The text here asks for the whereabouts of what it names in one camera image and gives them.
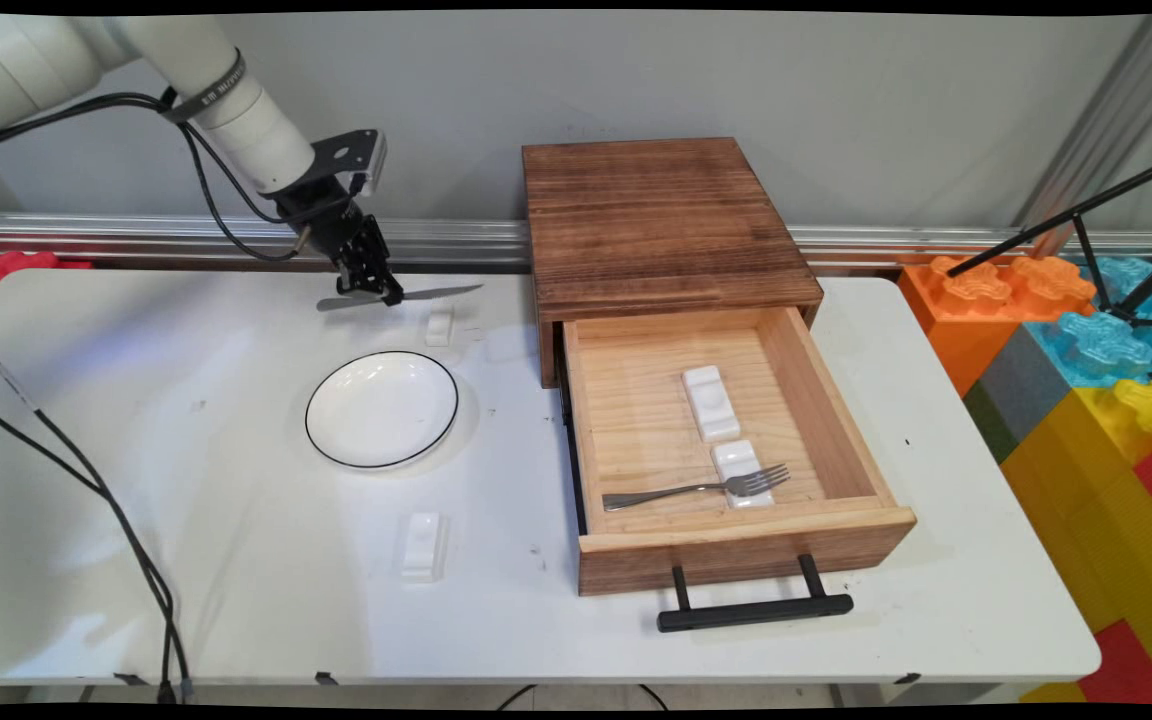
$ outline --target cable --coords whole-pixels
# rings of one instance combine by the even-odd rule
[[[212,200],[211,188],[207,187],[206,174],[202,172],[202,159],[198,158],[198,149],[194,145],[194,138],[189,137],[189,131],[187,131],[183,126],[180,127],[180,132],[184,135],[184,142],[189,146],[189,156],[194,157],[194,169],[198,173],[198,187],[202,188],[202,198],[207,202],[207,210],[211,211],[211,219],[215,220],[215,227],[220,228],[220,232],[225,234],[225,237],[228,237],[229,242],[233,242],[238,250],[247,252],[247,255],[251,255],[252,258],[256,258],[257,260],[265,260],[266,263],[282,263],[283,260],[296,258],[298,251],[294,248],[282,255],[265,255],[257,252],[252,250],[251,247],[243,245],[243,242],[238,240],[238,237],[234,236],[234,233],[229,232],[225,221],[220,219],[220,210],[217,210],[217,202]]]
[[[166,99],[168,99],[167,94],[164,94],[161,99],[157,99],[157,97],[141,94],[141,92],[114,92],[114,94],[100,94],[97,97],[92,97],[91,100],[85,100],[83,103],[69,106],[69,108],[56,111],[56,113],[52,113],[50,115],[44,115],[44,118],[28,120],[28,122],[17,123],[13,127],[1,129],[0,143],[6,141],[12,141],[13,137],[17,137],[23,132],[31,131],[31,129],[59,122],[59,120],[76,118],[77,115],[91,113],[91,111],[96,109],[145,108],[145,109],[153,109],[156,113],[161,114],[164,111],[170,107],[169,101],[166,101]],[[242,241],[238,241],[238,238],[234,236],[232,232],[229,232],[228,225],[225,225],[223,219],[220,218],[220,211],[217,209],[215,200],[212,199],[211,188],[207,185],[207,177],[206,174],[204,173],[204,169],[202,168],[202,159],[200,156],[198,156],[198,149],[195,145],[196,141],[197,143],[202,144],[202,149],[204,149],[207,152],[207,156],[211,156],[212,161],[215,161],[215,166],[220,168],[220,172],[225,175],[225,179],[228,179],[229,184],[234,187],[234,191],[238,192],[238,197],[241,197],[244,204],[247,204],[247,207],[251,209],[252,213],[256,213],[256,217],[259,217],[262,220],[265,220],[265,222],[268,223],[305,222],[305,220],[316,218],[319,214],[326,213],[326,211],[333,209],[340,209],[340,206],[347,206],[349,202],[355,199],[357,192],[361,191],[361,185],[358,185],[357,190],[355,190],[355,188],[351,188],[351,191],[346,197],[340,197],[340,199],[338,200],[328,202],[328,204],[319,206],[319,209],[306,210],[303,211],[303,213],[288,215],[286,218],[271,217],[268,214],[265,214],[264,211],[262,211],[260,209],[257,209],[256,202],[251,199],[250,195],[247,195],[247,190],[243,190],[242,183],[238,182],[237,177],[234,177],[234,174],[229,169],[228,165],[220,159],[220,156],[217,154],[215,150],[211,147],[211,143],[209,143],[206,138],[202,136],[202,132],[198,132],[197,128],[185,122],[185,123],[179,123],[177,129],[180,130],[180,132],[182,132],[182,136],[184,136],[185,144],[189,146],[189,156],[192,157],[194,167],[198,174],[198,185],[202,189],[202,196],[204,196],[204,199],[207,203],[207,210],[211,213],[212,220],[215,220],[215,225],[218,225],[220,232],[225,235],[225,237],[227,237],[230,242],[233,242],[234,245],[238,248],[238,250],[247,252],[247,255],[252,256],[252,258],[270,263],[280,263],[285,260],[290,260],[291,258],[294,258],[294,256],[298,253],[298,251],[291,250],[289,252],[285,252],[283,255],[264,255],[262,252],[252,250],[251,247],[244,245]]]
[[[649,696],[652,696],[652,700],[657,702],[657,705],[660,706],[660,710],[664,710],[666,712],[669,711],[669,706],[666,705],[666,703],[664,703],[664,700],[660,700],[660,696],[658,696],[658,694],[652,692],[652,688],[649,688],[649,687],[644,685],[643,683],[639,683],[639,688],[643,688],[644,691],[646,691],[646,694],[649,694]]]
[[[517,700],[520,697],[522,697],[522,694],[530,691],[530,689],[532,688],[536,688],[536,685],[524,685],[524,688],[522,688],[521,691],[517,691],[516,694],[509,696],[509,700],[500,703],[500,707],[497,708],[497,712],[500,712],[506,707],[509,707],[509,703]]]
[[[500,707],[497,707],[497,712],[502,711],[502,710],[509,707],[509,705],[511,705],[513,702],[515,702],[520,697],[522,697],[522,694],[524,694],[526,691],[530,691],[530,689],[535,689],[535,688],[536,688],[536,685],[524,685],[524,688],[522,688],[521,691],[517,691],[516,694],[513,694],[511,696],[509,696],[509,700],[500,703]],[[646,691],[646,694],[649,694],[649,696],[652,696],[652,700],[657,702],[657,705],[660,706],[660,710],[664,710],[666,712],[669,711],[669,706],[666,705],[666,703],[664,703],[664,700],[660,700],[660,696],[658,696],[658,694],[654,694],[652,691],[652,688],[649,688],[649,687],[646,687],[646,685],[644,685],[642,683],[639,683],[639,688],[643,688],[644,691]]]
[[[18,388],[15,387],[15,382],[10,381],[10,377],[5,373],[3,365],[1,365],[1,363],[0,374],[3,374],[3,379],[12,384],[13,388],[20,393]],[[73,468],[73,465],[69,465],[68,462],[65,462],[55,454],[52,454],[51,450],[47,450],[47,448],[38,445],[38,442],[33,441],[32,438],[18,432],[18,430],[13,427],[8,420],[0,418],[0,429],[8,430],[8,433],[13,437],[26,444],[29,447],[32,447],[33,450],[39,452],[48,460],[54,461],[56,465],[60,465],[61,469],[66,470],[69,475],[73,475],[74,478],[82,482],[83,486],[91,488],[92,492],[104,498],[104,500],[109,503],[109,508],[114,511],[114,516],[118,520],[119,525],[123,529],[123,535],[127,536],[128,544],[131,544],[132,554],[136,556],[138,564],[141,564],[141,573],[145,575],[146,583],[150,585],[150,591],[154,593],[154,600],[157,605],[159,605],[159,611],[162,611],[166,623],[162,646],[162,682],[159,687],[159,702],[175,702],[175,696],[172,692],[172,684],[168,680],[170,669],[170,651],[174,646],[175,655],[177,657],[177,665],[180,666],[180,692],[182,692],[180,702],[184,705],[189,694],[192,694],[192,682],[189,679],[189,666],[184,657],[184,646],[180,643],[179,630],[175,626],[175,602],[172,597],[172,591],[168,589],[168,584],[166,584],[162,575],[159,573],[159,569],[154,566],[154,561],[152,561],[147,555],[145,547],[142,546],[141,538],[136,536],[136,530],[132,530],[131,521],[128,521],[127,515],[123,513],[123,507],[115,500],[114,493],[109,491],[108,484],[105,484],[105,479],[101,478],[100,473],[96,471],[91,461],[88,461],[88,456],[83,455],[82,450],[78,450],[78,446],[70,441],[63,430],[56,427],[56,424],[52,423],[51,418],[47,418],[47,415],[40,409],[40,407],[32,407],[31,402],[28,402],[23,396],[22,401],[26,402],[26,406],[31,406],[31,410],[37,416],[38,420],[41,420],[41,424],[46,425],[46,427],[60,439],[60,442],[65,444],[65,447],[69,448],[69,452],[73,452],[74,456],[77,457],[83,468],[91,473],[92,479],[89,480],[88,478],[84,478],[82,473],[78,473],[78,471]]]

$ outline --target white table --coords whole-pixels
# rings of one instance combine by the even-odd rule
[[[879,568],[824,575],[849,615],[659,634],[672,591],[576,594],[576,523],[530,278],[456,302],[320,314],[329,275],[26,270],[0,286],[0,361],[101,470],[179,598],[196,683],[1046,682],[1100,653],[896,286],[824,279],[813,336],[919,523]],[[441,361],[456,424],[410,467],[317,454],[314,386],[381,348]],[[63,448],[0,379],[0,414]],[[411,511],[450,520],[447,577],[399,579]],[[805,596],[692,588],[694,606]],[[108,507],[0,430],[0,684],[159,675],[162,623]]]

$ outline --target floor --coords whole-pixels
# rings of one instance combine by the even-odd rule
[[[197,688],[200,705],[358,707],[388,710],[495,710],[522,685],[210,685]],[[836,707],[829,685],[653,684],[669,710],[783,710]],[[1020,685],[1002,685],[978,703],[1016,702]],[[0,688],[0,703],[156,702],[151,685]],[[639,685],[538,685],[508,710],[660,710]]]

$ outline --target drawer handle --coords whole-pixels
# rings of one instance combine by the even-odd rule
[[[679,609],[665,611],[657,615],[657,629],[660,632],[681,632],[681,630],[700,630],[705,628],[726,628],[727,626],[752,626],[755,623],[772,623],[776,620],[796,617],[824,617],[826,615],[844,615],[851,612],[850,594],[827,594],[820,583],[820,574],[814,568],[812,555],[799,555],[799,568],[808,582],[808,592],[812,597],[796,597],[791,600],[773,600],[771,602],[742,602],[742,605],[719,605],[715,607],[696,607],[687,600],[687,582],[682,577],[681,566],[673,568],[673,589],[679,593]]]

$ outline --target butter knife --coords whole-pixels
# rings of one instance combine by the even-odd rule
[[[462,295],[462,293],[473,291],[477,288],[483,287],[482,283],[478,285],[463,285],[458,287],[438,287],[434,290],[417,290],[403,293],[403,301],[408,300],[438,300],[438,297],[450,297],[453,295]],[[328,310],[343,310],[347,306],[361,306],[371,305],[372,302],[380,302],[379,295],[361,295],[355,297],[325,297],[325,300],[319,300],[320,313],[326,313]]]

